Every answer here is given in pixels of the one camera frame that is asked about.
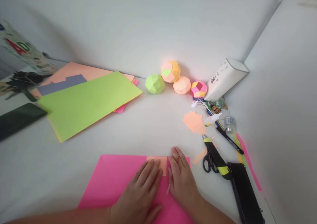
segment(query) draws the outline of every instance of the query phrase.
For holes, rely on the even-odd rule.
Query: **paper polyhedron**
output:
[[[165,63],[161,67],[161,76],[163,80],[168,83],[176,82],[180,75],[181,69],[178,63],[174,60]]]
[[[161,93],[165,88],[165,82],[160,75],[150,75],[146,78],[145,87],[150,93]]]
[[[185,76],[180,76],[173,84],[174,91],[178,94],[186,94],[191,88],[191,81]]]
[[[202,98],[207,93],[207,85],[202,81],[193,82],[189,93],[194,98]]]

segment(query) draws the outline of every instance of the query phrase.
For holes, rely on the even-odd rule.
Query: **hand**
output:
[[[107,223],[151,224],[155,220],[163,208],[158,205],[149,211],[163,174],[159,164],[160,160],[151,160],[140,167],[117,203],[111,207]]]
[[[183,152],[177,147],[172,148],[173,157],[168,157],[171,168],[168,168],[169,180],[173,174],[170,192],[178,204],[191,214],[203,200],[192,174],[191,168]]]

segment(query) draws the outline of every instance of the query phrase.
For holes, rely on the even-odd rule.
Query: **black phone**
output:
[[[231,184],[243,224],[265,224],[244,164],[228,163],[233,179]]]
[[[43,109],[27,103],[0,116],[0,141],[22,130],[47,114]]]

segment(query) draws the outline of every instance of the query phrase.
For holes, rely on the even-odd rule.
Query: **black object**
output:
[[[47,114],[43,109],[27,103],[0,116],[0,141],[22,130]]]
[[[233,175],[231,183],[242,223],[265,224],[245,166],[240,163],[228,163],[228,166]]]
[[[10,85],[9,88],[14,88],[12,94],[6,98],[6,100],[12,98],[16,94],[22,92],[26,97],[32,101],[36,102],[37,99],[28,91],[28,89],[40,84],[43,80],[51,75],[39,75],[34,72],[16,72],[10,78],[11,80],[7,82]]]
[[[216,129],[221,133],[221,135],[223,135],[223,136],[229,141],[229,143],[230,143],[234,148],[236,148],[236,150],[237,150],[240,154],[242,154],[242,155],[244,154],[244,151],[241,150],[241,149],[239,148],[239,146],[237,146],[237,144],[234,143],[233,140],[230,139],[230,137],[226,134],[226,132],[225,132],[224,130],[222,130],[222,129],[221,129],[220,127],[218,127],[218,126],[217,126]]]
[[[207,155],[204,157],[204,160],[202,163],[204,170],[207,173],[210,173],[210,171],[212,169],[215,173],[220,173],[223,176],[223,178],[225,178],[226,180],[232,180],[232,174],[231,174],[227,164],[220,156],[220,154],[217,151],[214,144],[211,142],[211,140],[209,138],[207,138],[206,135],[203,135],[203,138],[204,138],[204,143],[207,147]]]

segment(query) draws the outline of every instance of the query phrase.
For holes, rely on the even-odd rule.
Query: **white table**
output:
[[[176,94],[170,84],[162,94],[150,94],[145,79],[139,80],[143,93],[122,114],[109,114],[64,143],[59,143],[47,118],[0,142],[0,223],[76,208],[102,154],[168,156],[178,145],[192,161],[205,148],[202,136],[183,122],[192,110],[191,96]],[[23,94],[5,101],[6,97],[0,97],[0,115],[29,102]],[[204,109],[198,105],[193,110],[205,118]],[[215,128],[207,128],[206,134],[216,135]],[[236,150],[220,134],[213,141],[225,161],[238,162]],[[241,223],[230,181],[206,173],[202,162],[191,167],[203,197]],[[255,185],[254,190],[266,223],[275,223],[262,193]]]

